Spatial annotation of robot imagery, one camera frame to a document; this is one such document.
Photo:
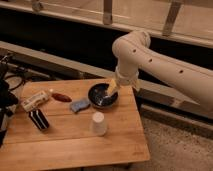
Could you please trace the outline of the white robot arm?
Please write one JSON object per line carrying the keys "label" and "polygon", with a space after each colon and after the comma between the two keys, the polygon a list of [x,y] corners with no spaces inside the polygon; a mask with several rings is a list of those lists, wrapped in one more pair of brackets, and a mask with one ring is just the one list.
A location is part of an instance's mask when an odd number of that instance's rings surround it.
{"label": "white robot arm", "polygon": [[113,42],[112,51],[118,62],[107,94],[112,95],[126,85],[138,89],[141,69],[213,110],[213,71],[159,54],[149,49],[150,43],[146,31],[132,31]]}

